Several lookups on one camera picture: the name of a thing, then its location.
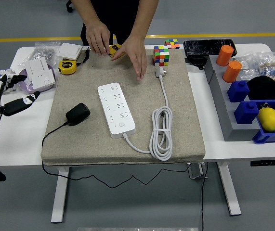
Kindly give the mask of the person's left hand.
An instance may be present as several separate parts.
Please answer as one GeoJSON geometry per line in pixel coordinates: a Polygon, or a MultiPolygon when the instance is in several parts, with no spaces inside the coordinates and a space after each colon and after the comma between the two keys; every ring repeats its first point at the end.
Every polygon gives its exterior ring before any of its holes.
{"type": "Polygon", "coordinates": [[[144,38],[138,35],[129,35],[111,60],[118,59],[122,54],[128,55],[134,67],[137,80],[142,80],[147,69],[144,38]]]}

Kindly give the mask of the person's right hand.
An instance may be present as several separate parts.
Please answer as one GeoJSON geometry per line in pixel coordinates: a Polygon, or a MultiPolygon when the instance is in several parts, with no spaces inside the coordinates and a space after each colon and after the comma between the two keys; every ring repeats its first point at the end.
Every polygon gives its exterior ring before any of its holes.
{"type": "Polygon", "coordinates": [[[107,56],[110,53],[110,31],[107,26],[100,20],[86,22],[85,26],[86,39],[91,50],[98,55],[107,56]]]}

